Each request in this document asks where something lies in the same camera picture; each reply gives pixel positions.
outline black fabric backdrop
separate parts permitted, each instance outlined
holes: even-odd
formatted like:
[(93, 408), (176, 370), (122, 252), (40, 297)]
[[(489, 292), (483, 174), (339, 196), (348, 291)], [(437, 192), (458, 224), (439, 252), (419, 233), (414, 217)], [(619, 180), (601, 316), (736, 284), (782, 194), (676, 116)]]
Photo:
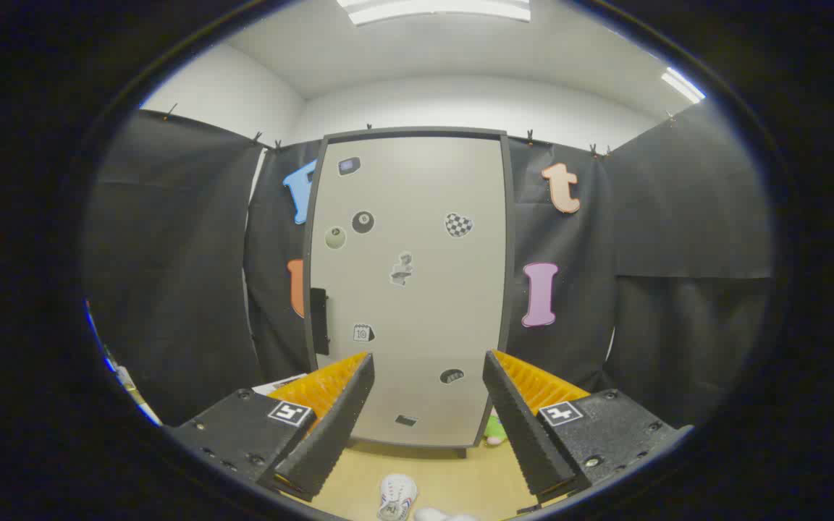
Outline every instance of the black fabric backdrop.
[(605, 369), (666, 422), (702, 422), (758, 340), (773, 289), (762, 178), (708, 101), (617, 148), (605, 166), (620, 276)]
[(621, 276), (757, 278), (772, 274), (762, 178), (707, 100), (606, 159)]
[(99, 171), (83, 287), (102, 340), (169, 425), (262, 382), (246, 327), (243, 231), (261, 146), (142, 110)]
[[(584, 389), (611, 385), (602, 364), (613, 328), (613, 214), (611, 185), (602, 161), (570, 146), (510, 138), (514, 201), (513, 306), (507, 353)], [(565, 163), (580, 210), (552, 205), (542, 171)], [(529, 280), (523, 267), (554, 263), (549, 326), (524, 327)]]
[(311, 370), (304, 318), (292, 309), (285, 267), (304, 255), (305, 224), (295, 224), (295, 202), (282, 180), (317, 159), (320, 147), (320, 141), (308, 141), (268, 152), (249, 205), (244, 257), (249, 323), (267, 382)]

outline ceiling light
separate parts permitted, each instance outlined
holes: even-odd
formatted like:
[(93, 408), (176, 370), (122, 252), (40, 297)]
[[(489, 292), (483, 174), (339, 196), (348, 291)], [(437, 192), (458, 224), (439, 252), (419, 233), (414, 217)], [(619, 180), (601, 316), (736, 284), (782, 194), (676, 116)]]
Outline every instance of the ceiling light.
[(662, 79), (675, 87), (675, 90), (685, 98), (691, 100), (692, 103), (699, 103), (702, 99), (706, 98), (704, 93), (699, 91), (697, 87), (693, 85), (693, 83), (689, 82), (684, 76), (681, 76), (681, 73), (676, 72), (676, 70), (672, 68), (668, 68), (667, 72), (662, 73)]
[(337, 0), (356, 25), (410, 16), (410, 14), (461, 13), (529, 21), (529, 0)]

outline pink letter i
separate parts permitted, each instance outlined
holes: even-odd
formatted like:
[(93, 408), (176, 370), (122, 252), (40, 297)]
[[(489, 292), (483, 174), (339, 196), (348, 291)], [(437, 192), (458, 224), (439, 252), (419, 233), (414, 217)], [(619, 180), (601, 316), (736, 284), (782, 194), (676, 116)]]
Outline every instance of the pink letter i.
[(548, 326), (555, 322), (552, 312), (552, 276), (559, 267), (551, 263), (532, 263), (523, 267), (530, 279), (529, 308), (521, 321), (523, 326)]

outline ceiling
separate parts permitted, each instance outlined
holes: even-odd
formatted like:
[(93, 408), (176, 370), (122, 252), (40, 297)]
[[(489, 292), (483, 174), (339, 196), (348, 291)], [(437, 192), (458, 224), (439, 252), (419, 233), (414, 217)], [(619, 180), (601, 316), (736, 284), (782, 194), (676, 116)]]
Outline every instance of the ceiling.
[(305, 99), (380, 80), (483, 74), (593, 93), (659, 121), (691, 105), (662, 81), (654, 56), (567, 2), (530, 4), (530, 23), (426, 14), (356, 27), (337, 0), (302, 0), (228, 43)]

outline whiteboard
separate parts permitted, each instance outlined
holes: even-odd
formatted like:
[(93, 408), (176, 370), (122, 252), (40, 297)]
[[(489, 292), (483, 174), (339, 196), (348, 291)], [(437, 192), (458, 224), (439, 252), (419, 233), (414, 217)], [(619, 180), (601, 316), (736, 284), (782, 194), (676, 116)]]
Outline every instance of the whiteboard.
[[(506, 340), (513, 264), (500, 133), (362, 133), (325, 138), (306, 252), (306, 287), (327, 291), (327, 359), (374, 354), (352, 436), (473, 446), (489, 404), (484, 353)], [(462, 376), (444, 383), (447, 370)]]

